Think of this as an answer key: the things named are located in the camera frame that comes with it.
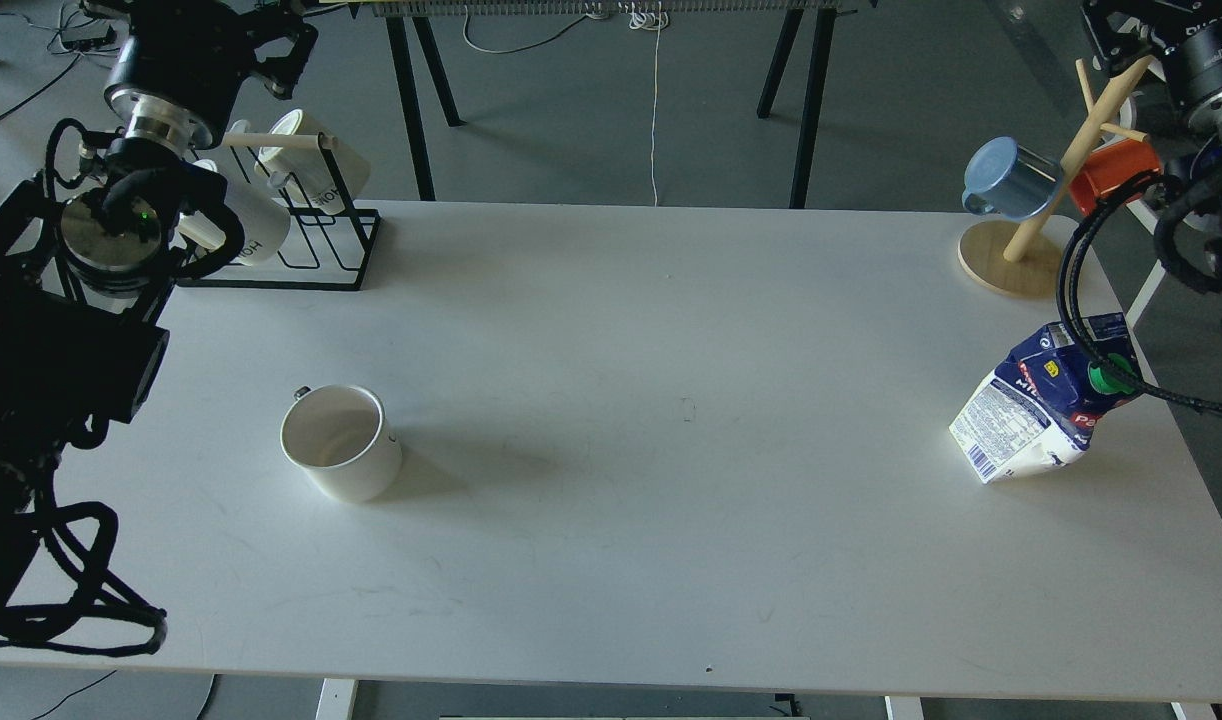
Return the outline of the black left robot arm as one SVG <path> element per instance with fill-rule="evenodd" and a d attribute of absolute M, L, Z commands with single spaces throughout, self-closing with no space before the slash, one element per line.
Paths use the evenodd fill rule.
<path fill-rule="evenodd" d="M 126 37 L 104 97 L 122 126 L 54 123 L 44 163 L 0 204 L 0 648 L 145 655 L 167 615 L 112 573 L 116 511 L 61 505 L 66 447 L 90 450 L 145 403 L 176 284 L 244 249 L 222 141 L 242 83 L 290 99 L 316 44 L 308 1 L 82 1 Z"/>

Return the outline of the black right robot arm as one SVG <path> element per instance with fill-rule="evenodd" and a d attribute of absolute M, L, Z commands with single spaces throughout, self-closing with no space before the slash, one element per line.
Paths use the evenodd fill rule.
<path fill-rule="evenodd" d="M 1096 233 L 1133 196 L 1158 199 L 1152 251 L 1161 269 L 1196 293 L 1222 295 L 1222 1 L 1085 1 L 1088 42 L 1111 79 L 1158 64 L 1169 97 L 1172 128 L 1165 132 L 1158 170 L 1138 170 L 1097 200 L 1063 252 L 1056 273 L 1056 310 L 1092 369 L 1123 381 L 1129 395 L 1149 395 L 1218 416 L 1222 402 L 1156 388 L 1091 348 L 1078 286 Z"/>

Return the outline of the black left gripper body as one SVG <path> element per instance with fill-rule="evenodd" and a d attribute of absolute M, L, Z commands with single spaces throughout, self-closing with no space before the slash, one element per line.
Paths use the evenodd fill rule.
<path fill-rule="evenodd" d="M 82 12 L 126 24 L 104 88 L 123 137 L 171 152 L 219 145 L 246 79 L 291 99 L 319 37 L 299 1 L 249 12 L 222 1 L 86 1 Z"/>

